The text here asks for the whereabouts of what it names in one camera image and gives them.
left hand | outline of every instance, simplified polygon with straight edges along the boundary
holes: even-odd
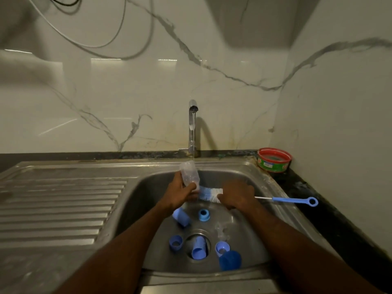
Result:
[[[169,183],[164,196],[156,206],[162,208],[165,211],[165,216],[168,217],[184,202],[198,198],[198,194],[193,192],[194,189],[196,189],[195,183],[190,183],[187,187],[183,187],[181,171],[177,171],[174,174],[173,181]]]

clear plastic bottle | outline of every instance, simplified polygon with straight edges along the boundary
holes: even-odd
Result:
[[[185,186],[189,185],[190,183],[195,183],[196,191],[199,191],[200,177],[197,172],[195,162],[187,161],[181,163],[179,165],[179,169],[181,170],[182,180],[184,181]]]

right hand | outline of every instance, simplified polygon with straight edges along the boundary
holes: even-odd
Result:
[[[225,182],[223,184],[223,194],[218,194],[218,199],[228,209],[236,208],[240,211],[245,211],[259,204],[254,197],[254,187],[239,179]]]

faucet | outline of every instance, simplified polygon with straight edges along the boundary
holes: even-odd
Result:
[[[191,154],[193,157],[196,153],[196,146],[195,146],[195,128],[196,128],[196,112],[199,109],[197,107],[197,103],[195,100],[189,101],[189,141],[188,141],[188,153]]]

marble backsplash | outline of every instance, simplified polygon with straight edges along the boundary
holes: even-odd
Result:
[[[87,44],[113,36],[124,4],[83,0],[62,12],[33,1]],[[26,0],[4,2],[1,153],[177,150],[187,147],[190,99],[199,106],[199,148],[269,145],[297,0],[126,4],[117,39],[85,50]]]

